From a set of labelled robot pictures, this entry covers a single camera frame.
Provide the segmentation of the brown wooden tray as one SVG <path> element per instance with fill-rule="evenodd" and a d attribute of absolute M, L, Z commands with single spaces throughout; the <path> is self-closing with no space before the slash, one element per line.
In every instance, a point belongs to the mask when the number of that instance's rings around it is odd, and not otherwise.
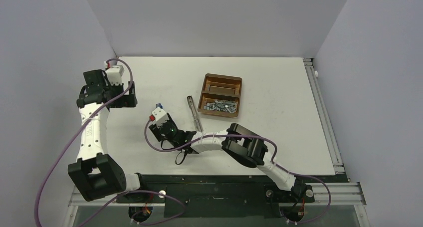
<path fill-rule="evenodd" d="M 201 89 L 197 110 L 205 115 L 235 118 L 239 115 L 242 91 L 242 78 L 207 73 Z M 230 100 L 238 104 L 235 113 L 204 110 L 203 106 L 213 100 Z"/>

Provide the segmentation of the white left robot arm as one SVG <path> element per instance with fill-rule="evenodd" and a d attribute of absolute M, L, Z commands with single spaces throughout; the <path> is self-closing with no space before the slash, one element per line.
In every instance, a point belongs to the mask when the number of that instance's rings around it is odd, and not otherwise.
<path fill-rule="evenodd" d="M 86 84 L 76 101 L 81 117 L 81 142 L 76 162 L 68 174 L 86 201 L 128 192 L 136 202 L 147 199 L 149 189 L 139 173 L 125 174 L 107 153 L 107 119 L 111 108 L 134 108 L 135 86 L 124 90 L 123 66 L 84 72 Z"/>

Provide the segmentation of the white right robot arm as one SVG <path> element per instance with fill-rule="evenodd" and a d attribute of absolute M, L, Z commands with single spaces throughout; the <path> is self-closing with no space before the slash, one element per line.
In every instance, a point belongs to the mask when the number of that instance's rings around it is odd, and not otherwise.
<path fill-rule="evenodd" d="M 232 123 L 219 132 L 183 131 L 169 113 L 151 114 L 144 134 L 150 131 L 159 143 L 168 142 L 170 148 L 152 146 L 159 152 L 181 151 L 184 155 L 223 151 L 244 167 L 258 169 L 269 177 L 288 201 L 314 197 L 311 187 L 297 179 L 297 175 L 276 162 L 265 139 L 245 127 Z"/>

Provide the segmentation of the pile of grey staples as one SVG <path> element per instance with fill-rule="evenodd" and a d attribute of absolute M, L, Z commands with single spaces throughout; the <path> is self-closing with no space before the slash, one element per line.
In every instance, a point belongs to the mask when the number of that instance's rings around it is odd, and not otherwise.
<path fill-rule="evenodd" d="M 207 102 L 203 106 L 204 110 L 209 111 L 219 111 L 219 112 L 226 112 L 226 113 L 235 113 L 238 109 L 238 104 L 235 101 L 230 100 L 213 100 L 211 102 Z"/>

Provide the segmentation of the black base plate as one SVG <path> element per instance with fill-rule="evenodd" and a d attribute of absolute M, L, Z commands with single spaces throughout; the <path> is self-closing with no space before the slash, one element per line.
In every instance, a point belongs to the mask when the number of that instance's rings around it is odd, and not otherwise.
<path fill-rule="evenodd" d="M 300 189 L 309 189 L 314 182 L 302 177 L 297 179 L 301 185 L 294 193 L 281 191 L 269 177 L 258 175 L 142 175 L 141 181 L 143 190 L 163 190 L 183 202 L 184 218 L 278 218 L 281 203 L 287 204 L 284 211 L 297 203 L 295 213 L 302 202 L 317 201 L 316 197 L 300 196 Z"/>

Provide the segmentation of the aluminium rail frame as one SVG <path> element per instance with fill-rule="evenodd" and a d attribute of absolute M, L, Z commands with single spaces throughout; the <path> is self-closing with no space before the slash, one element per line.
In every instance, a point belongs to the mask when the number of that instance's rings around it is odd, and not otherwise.
<path fill-rule="evenodd" d="M 236 117 L 201 114 L 206 132 L 238 123 L 269 139 L 279 164 L 290 171 L 314 175 L 316 201 L 306 205 L 303 227 L 364 227 L 369 224 L 359 183 L 346 176 L 328 112 L 309 59 L 294 57 L 124 57 L 133 72 L 138 105 L 112 110 L 107 120 L 106 149 L 127 174 L 140 173 L 177 188 L 210 192 L 236 214 L 249 207 L 237 192 L 254 181 L 266 181 L 257 170 L 243 167 L 222 151 L 188 156 L 175 165 L 175 152 L 158 152 L 158 142 L 144 132 L 157 103 L 178 127 L 193 130 L 187 97 L 200 102 L 206 74 L 242 79 Z"/>

